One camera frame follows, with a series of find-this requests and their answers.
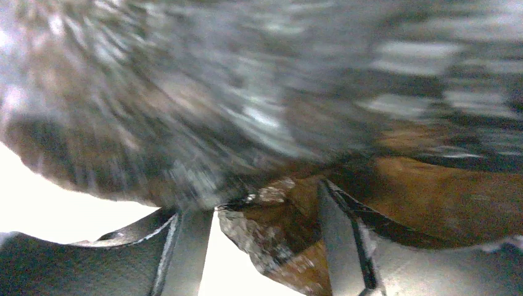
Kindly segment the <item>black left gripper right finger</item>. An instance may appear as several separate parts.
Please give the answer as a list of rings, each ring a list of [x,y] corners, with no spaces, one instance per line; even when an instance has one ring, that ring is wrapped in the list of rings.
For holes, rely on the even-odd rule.
[[[362,204],[329,181],[318,184],[319,223],[334,295],[521,295],[522,250],[417,249],[374,231],[383,217],[361,219]]]

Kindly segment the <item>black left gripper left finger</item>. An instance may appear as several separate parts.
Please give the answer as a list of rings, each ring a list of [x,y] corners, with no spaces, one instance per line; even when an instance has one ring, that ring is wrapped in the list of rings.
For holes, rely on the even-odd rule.
[[[157,210],[94,242],[1,234],[2,295],[197,295],[211,211]]]

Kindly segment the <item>black plastic trash bag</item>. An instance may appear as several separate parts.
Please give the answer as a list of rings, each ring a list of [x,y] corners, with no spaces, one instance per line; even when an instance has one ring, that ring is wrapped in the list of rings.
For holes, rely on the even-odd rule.
[[[385,239],[500,245],[522,235],[522,2],[2,1],[1,142],[176,213],[325,170]]]

